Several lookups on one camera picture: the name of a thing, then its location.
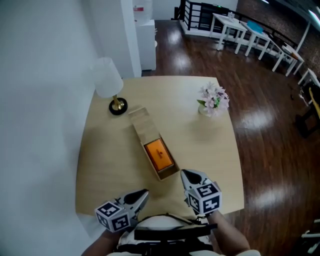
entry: orange object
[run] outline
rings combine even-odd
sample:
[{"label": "orange object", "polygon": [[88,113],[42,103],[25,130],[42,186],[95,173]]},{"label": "orange object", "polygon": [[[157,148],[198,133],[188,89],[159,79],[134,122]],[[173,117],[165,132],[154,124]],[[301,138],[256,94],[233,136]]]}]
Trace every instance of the orange object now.
[{"label": "orange object", "polygon": [[145,149],[157,172],[174,165],[166,146],[160,138],[145,145]]}]

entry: human arm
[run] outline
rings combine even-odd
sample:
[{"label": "human arm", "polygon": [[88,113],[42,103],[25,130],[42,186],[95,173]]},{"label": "human arm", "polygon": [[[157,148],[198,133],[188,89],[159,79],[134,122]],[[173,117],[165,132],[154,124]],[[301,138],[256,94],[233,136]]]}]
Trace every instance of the human arm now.
[{"label": "human arm", "polygon": [[232,226],[218,210],[208,216],[207,220],[209,224],[217,224],[217,228],[213,229],[213,234],[223,254],[236,256],[250,250],[246,237]]},{"label": "human arm", "polygon": [[81,256],[106,256],[111,254],[117,247],[122,233],[123,232],[111,233],[110,231],[105,230]]}]

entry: box lid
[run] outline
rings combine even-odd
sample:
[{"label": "box lid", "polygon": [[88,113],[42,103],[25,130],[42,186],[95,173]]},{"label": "box lid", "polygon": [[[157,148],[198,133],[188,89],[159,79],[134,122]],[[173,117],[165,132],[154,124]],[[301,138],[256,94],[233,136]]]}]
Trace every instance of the box lid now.
[{"label": "box lid", "polygon": [[160,138],[160,133],[145,107],[139,105],[132,108],[129,118],[143,145]]}]

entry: lamp base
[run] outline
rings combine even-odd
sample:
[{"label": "lamp base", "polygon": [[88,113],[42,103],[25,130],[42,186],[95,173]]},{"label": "lamp base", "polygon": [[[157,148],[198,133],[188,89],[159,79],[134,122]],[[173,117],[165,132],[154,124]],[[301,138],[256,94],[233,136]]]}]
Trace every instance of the lamp base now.
[{"label": "lamp base", "polygon": [[118,103],[115,100],[111,101],[109,104],[109,110],[111,114],[115,116],[122,115],[128,109],[128,103],[124,98],[116,98]]}]

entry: flower vase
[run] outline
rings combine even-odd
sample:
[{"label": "flower vase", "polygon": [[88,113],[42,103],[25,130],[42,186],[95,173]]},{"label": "flower vase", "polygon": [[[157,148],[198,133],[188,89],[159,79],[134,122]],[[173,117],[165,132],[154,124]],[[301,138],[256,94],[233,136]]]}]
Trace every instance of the flower vase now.
[{"label": "flower vase", "polygon": [[206,117],[210,117],[210,115],[208,114],[208,112],[205,111],[205,106],[204,106],[204,105],[199,104],[198,110],[199,110],[199,113],[200,113],[200,114],[202,114],[202,115],[204,115],[204,116],[206,116]]}]

